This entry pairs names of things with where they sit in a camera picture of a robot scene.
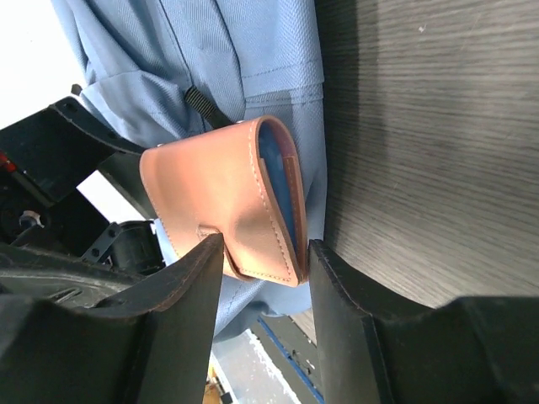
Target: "light blue shirt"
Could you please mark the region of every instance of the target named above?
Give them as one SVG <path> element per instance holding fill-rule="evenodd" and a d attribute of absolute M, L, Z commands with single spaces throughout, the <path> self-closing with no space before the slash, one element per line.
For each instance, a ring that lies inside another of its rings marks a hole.
<path fill-rule="evenodd" d="M 280 118 L 298 149 L 308 236 L 323 237 L 323 69 L 312 0 L 52 2 L 86 75 L 85 103 L 125 138 L 152 147 L 210 130 L 184 103 L 192 85 L 233 121 Z M 157 228 L 171 263 L 177 257 Z M 292 289 L 224 277 L 216 339 L 238 335 L 261 313 L 310 306 L 308 284 Z"/>

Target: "black machine part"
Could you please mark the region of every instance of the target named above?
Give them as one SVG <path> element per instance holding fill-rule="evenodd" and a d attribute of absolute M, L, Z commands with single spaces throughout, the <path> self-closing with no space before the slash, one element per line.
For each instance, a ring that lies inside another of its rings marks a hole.
<path fill-rule="evenodd" d="M 312 310 L 328 403 L 539 402 L 539 299 L 431 309 L 311 241 Z"/>

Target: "blue lining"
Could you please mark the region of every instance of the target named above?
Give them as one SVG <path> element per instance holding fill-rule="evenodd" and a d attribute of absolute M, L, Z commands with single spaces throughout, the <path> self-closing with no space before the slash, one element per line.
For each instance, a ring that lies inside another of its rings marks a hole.
<path fill-rule="evenodd" d="M 264 159 L 268 171 L 271 187 L 277 199 L 280 213 L 285 219 L 288 234 L 292 240 L 294 251 L 297 252 L 296 228 L 294 227 L 294 213 L 292 211 L 292 197 L 288 181 L 286 179 L 283 157 L 280 154 L 279 146 L 275 140 L 275 135 L 271 127 L 263 123 L 259 130 L 259 151 L 260 157 Z"/>

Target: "wood grain surface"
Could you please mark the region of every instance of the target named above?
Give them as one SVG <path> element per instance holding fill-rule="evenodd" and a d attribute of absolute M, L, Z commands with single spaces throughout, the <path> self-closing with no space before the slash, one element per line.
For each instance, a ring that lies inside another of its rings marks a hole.
<path fill-rule="evenodd" d="M 539 4 L 317 0 L 326 241 L 429 306 L 539 295 Z"/>

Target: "leather pouch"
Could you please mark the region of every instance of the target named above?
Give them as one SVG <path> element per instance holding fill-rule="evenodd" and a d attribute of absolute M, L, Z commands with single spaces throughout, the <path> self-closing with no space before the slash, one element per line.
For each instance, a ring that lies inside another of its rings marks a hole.
<path fill-rule="evenodd" d="M 272 144 L 277 153 L 261 152 Z M 263 116 L 146 150 L 140 169 L 179 258 L 220 232 L 226 275 L 288 286 L 307 281 L 300 166 L 278 119 Z"/>

